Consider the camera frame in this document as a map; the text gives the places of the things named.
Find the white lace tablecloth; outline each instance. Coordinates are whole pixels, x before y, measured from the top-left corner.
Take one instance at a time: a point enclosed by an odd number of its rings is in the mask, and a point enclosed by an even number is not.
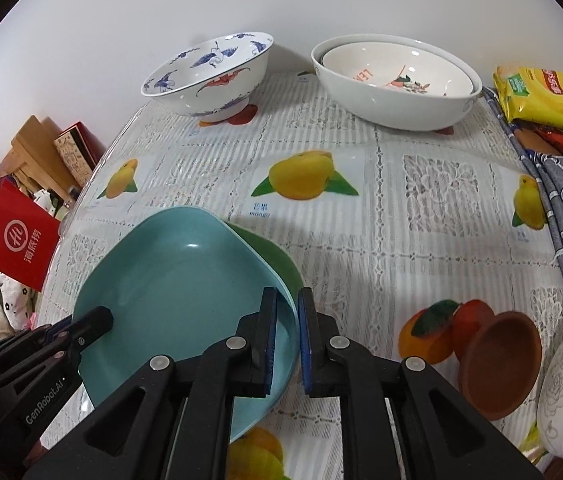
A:
[[[332,102],[314,75],[270,76],[251,102],[257,115],[240,126],[201,127],[157,102],[137,112],[72,214],[50,266],[38,323],[70,314],[89,273],[143,219],[174,205],[196,205],[283,247],[313,288],[318,309],[382,357],[401,360],[403,324],[444,298],[479,298],[496,313],[525,312],[541,334],[541,384],[563,338],[563,279],[548,229],[511,226],[523,168],[484,100],[452,136],[367,123]],[[356,175],[359,196],[253,203],[250,194],[271,160],[310,149],[329,150],[337,164],[347,164],[344,176]],[[130,158],[138,160],[138,192],[97,200]],[[435,367],[456,383],[454,355]],[[513,414],[495,422],[516,445],[535,419],[538,395],[535,386]],[[91,410],[82,386],[44,444],[55,444]],[[338,400],[308,399],[296,374],[262,425],[282,442],[290,479],[341,478]]]

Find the yellow chip package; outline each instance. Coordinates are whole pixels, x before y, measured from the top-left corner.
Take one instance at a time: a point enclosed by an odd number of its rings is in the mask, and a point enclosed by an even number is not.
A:
[[[563,72],[498,66],[493,78],[508,122],[523,119],[563,130]]]

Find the red bat design on bowl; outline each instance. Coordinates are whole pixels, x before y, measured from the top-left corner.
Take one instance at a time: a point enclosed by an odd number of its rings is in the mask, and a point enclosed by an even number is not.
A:
[[[242,72],[242,70],[250,71],[250,68],[247,67],[247,66],[245,66],[244,68],[238,68],[232,74],[224,74],[223,76],[218,77],[217,79],[213,79],[211,81],[208,81],[204,86],[202,86],[199,90],[197,90],[197,93],[195,95],[199,95],[199,92],[201,92],[205,88],[208,88],[209,86],[226,86],[234,78],[236,78],[238,76],[238,74],[240,72]]]

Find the brown bowl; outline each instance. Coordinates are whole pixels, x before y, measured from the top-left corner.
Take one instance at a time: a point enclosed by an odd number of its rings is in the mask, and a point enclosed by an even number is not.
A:
[[[459,390],[488,420],[510,415],[535,385],[541,339],[521,312],[498,314],[471,339],[459,364]]]

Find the haidilao logo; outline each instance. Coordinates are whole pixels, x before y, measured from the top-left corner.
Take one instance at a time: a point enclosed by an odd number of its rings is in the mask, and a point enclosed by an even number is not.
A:
[[[21,220],[11,220],[4,229],[4,242],[14,253],[24,250],[28,243],[28,229]]]

